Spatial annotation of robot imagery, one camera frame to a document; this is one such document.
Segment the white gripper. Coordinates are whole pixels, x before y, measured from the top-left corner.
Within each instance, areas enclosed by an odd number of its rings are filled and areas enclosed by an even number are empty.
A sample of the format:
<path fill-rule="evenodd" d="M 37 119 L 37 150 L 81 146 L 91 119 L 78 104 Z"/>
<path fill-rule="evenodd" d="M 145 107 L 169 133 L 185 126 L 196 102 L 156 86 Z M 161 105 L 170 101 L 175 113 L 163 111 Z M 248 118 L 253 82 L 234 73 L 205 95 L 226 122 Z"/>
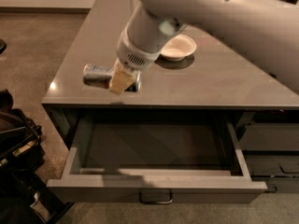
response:
<path fill-rule="evenodd" d="M 118 59 L 113 66 L 112 79 L 109 81 L 109 91 L 122 94 L 135 82 L 136 70 L 148 68 L 156 61 L 159 53 L 150 53 L 139 49 L 130 40 L 127 30 L 124 29 L 118 41 L 117 56 Z"/>

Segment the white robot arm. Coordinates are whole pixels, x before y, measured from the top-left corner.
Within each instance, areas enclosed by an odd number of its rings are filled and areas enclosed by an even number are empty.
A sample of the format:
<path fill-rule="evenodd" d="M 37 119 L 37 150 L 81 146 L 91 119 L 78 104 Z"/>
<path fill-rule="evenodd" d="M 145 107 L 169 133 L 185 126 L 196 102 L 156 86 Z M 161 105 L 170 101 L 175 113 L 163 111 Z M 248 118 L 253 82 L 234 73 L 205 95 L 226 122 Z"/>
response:
<path fill-rule="evenodd" d="M 121 33 L 109 90 L 124 92 L 187 25 L 299 91 L 299 6 L 279 0 L 139 0 Z"/>

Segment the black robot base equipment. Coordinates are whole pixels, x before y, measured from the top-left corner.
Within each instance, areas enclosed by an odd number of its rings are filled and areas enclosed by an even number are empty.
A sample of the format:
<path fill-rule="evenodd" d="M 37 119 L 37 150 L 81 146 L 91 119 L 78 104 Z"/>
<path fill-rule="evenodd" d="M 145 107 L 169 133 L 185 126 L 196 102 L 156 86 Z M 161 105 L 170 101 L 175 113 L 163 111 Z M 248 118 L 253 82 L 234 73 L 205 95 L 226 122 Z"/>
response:
<path fill-rule="evenodd" d="M 37 176 L 44 163 L 41 127 L 0 91 L 0 224 L 58 224 L 70 209 Z"/>

